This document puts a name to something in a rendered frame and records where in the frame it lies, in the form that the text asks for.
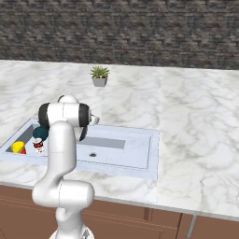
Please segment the green plant in grey pot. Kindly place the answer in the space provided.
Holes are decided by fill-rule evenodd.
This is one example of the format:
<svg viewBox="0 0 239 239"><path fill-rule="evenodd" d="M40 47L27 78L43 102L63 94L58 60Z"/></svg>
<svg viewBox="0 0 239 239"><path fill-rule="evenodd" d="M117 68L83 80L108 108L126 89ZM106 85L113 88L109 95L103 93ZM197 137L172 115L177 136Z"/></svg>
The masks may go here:
<svg viewBox="0 0 239 239"><path fill-rule="evenodd" d="M104 87L107 83L109 69L102 66L94 66L91 70L91 79L95 87Z"/></svg>

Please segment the yellow and red cup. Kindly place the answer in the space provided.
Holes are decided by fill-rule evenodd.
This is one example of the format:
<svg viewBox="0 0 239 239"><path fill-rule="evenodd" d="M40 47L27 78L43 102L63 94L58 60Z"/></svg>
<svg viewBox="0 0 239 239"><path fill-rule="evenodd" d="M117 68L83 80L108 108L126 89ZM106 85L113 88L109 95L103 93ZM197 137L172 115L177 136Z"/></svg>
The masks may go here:
<svg viewBox="0 0 239 239"><path fill-rule="evenodd" d="M26 149L25 145L22 141L16 141L11 145L11 149L13 153L20 153L20 154L25 154Z"/></svg>

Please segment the pale grey sink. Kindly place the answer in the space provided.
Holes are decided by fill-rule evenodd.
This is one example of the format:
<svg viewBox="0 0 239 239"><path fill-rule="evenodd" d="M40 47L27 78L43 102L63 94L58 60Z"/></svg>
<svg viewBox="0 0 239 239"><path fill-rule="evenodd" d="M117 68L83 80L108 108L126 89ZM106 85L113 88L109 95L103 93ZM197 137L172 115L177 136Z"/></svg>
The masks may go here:
<svg viewBox="0 0 239 239"><path fill-rule="evenodd" d="M27 120L0 147L0 160L48 164L48 141L44 151L36 153L33 130L38 120ZM94 125L87 136L77 141L77 170L113 176L133 176L157 180L160 133L156 130ZM26 153L13 153L11 145L22 141Z"/></svg>

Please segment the brown cupboard front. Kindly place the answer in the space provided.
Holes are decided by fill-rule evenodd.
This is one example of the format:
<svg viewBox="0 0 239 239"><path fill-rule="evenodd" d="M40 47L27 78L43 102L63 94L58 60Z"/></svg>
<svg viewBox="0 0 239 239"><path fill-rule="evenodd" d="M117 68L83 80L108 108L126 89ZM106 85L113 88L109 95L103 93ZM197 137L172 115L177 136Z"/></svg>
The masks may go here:
<svg viewBox="0 0 239 239"><path fill-rule="evenodd" d="M150 239L145 208L95 200L82 212L95 239ZM0 239L49 239L55 209L34 204L30 190L0 186Z"/></svg>

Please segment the brown cupboard door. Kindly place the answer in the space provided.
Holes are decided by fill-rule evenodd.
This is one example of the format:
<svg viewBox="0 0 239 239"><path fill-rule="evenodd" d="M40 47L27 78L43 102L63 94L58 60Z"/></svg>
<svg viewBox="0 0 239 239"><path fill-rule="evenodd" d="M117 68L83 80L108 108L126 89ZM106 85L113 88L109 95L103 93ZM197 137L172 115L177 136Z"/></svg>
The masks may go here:
<svg viewBox="0 0 239 239"><path fill-rule="evenodd" d="M167 210L148 210L148 220L176 229L176 239L187 239L192 216ZM239 221L197 216L190 239L239 239Z"/></svg>

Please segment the red and white can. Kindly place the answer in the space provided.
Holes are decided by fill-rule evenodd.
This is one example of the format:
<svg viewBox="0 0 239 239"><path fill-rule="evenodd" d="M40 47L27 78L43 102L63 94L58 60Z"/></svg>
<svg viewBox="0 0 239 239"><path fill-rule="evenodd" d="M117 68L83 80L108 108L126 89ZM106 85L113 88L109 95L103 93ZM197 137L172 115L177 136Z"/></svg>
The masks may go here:
<svg viewBox="0 0 239 239"><path fill-rule="evenodd" d="M41 138L36 138L33 141L33 146L35 148L36 153L41 153L44 151L44 145L43 145L43 140Z"/></svg>

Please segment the dark teal teapot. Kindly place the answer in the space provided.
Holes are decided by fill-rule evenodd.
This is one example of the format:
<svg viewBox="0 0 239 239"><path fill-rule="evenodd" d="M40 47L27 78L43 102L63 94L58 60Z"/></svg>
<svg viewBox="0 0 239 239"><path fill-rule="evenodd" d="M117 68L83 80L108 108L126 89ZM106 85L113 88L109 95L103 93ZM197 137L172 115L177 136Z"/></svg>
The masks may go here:
<svg viewBox="0 0 239 239"><path fill-rule="evenodd" d="M34 138L41 138L43 141L45 141L48 138L48 136L49 136L49 131L43 126L36 127L33 130Z"/></svg>

